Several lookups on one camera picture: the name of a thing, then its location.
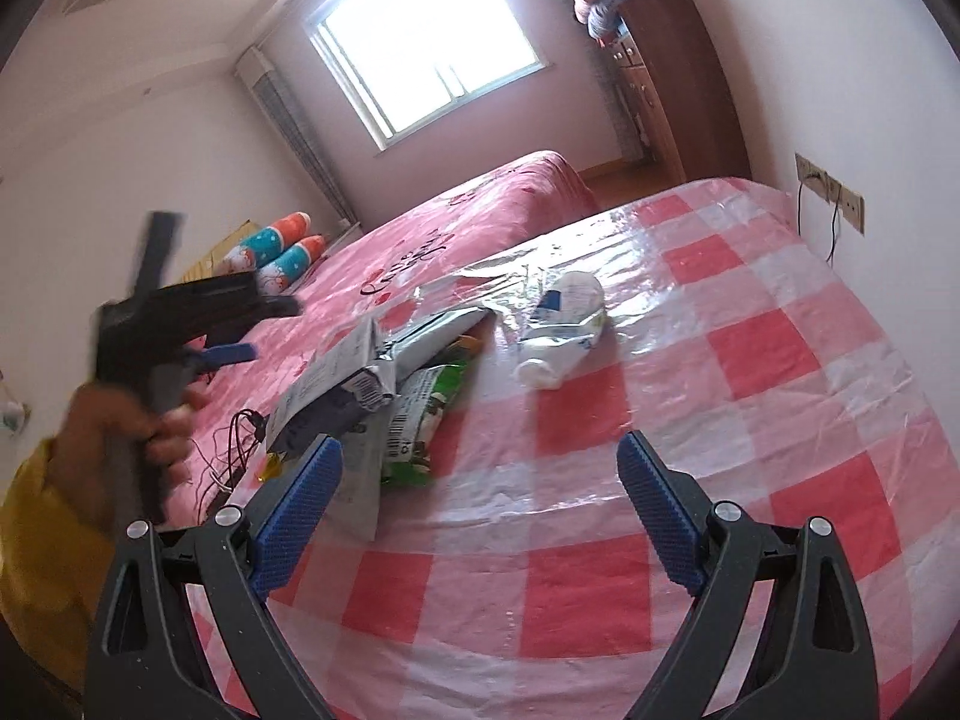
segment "wooden floor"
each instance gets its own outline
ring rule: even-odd
[[[659,165],[627,165],[614,172],[584,178],[606,211],[618,205],[669,189],[672,182]]]

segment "bed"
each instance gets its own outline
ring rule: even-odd
[[[960,619],[960,471],[904,359],[789,215],[787,196],[758,184],[688,184],[391,286],[378,305],[357,298],[336,319],[308,309],[261,331],[262,367],[218,374],[227,405],[206,430],[245,404],[268,409],[307,351],[367,308],[394,327],[453,305],[498,313],[434,440],[435,482],[384,495],[373,544],[320,522],[268,602],[339,717],[622,718],[689,603],[616,477],[616,442],[634,428],[714,500],[834,523],[883,716],[899,707]],[[521,316],[567,269],[603,283],[610,327],[561,389],[534,394],[510,375]],[[248,474],[237,501],[255,489]],[[203,594],[191,599],[219,685],[249,709]],[[755,601],[714,709],[746,671]]]
[[[197,451],[189,463],[198,488],[170,502],[171,522],[195,524],[216,493],[203,465],[227,443],[229,423],[241,408],[270,413],[272,404],[313,354],[336,343],[364,312],[397,304],[418,285],[600,210],[593,194],[560,154],[540,151],[484,173],[430,199],[315,264],[296,285],[304,314],[262,322],[247,336],[260,360],[216,376],[213,403],[200,415]],[[405,306],[381,312],[392,329],[407,319]]]

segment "window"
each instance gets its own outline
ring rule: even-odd
[[[381,148],[542,67],[504,0],[336,0],[314,25]]]

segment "wooden cabinet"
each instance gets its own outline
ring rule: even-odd
[[[693,0],[628,0],[609,47],[624,103],[677,184],[750,178],[726,76]]]

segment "green package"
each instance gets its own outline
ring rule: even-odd
[[[417,370],[403,383],[390,406],[390,425],[381,476],[387,485],[430,481],[429,445],[443,412],[460,390],[465,362]]]

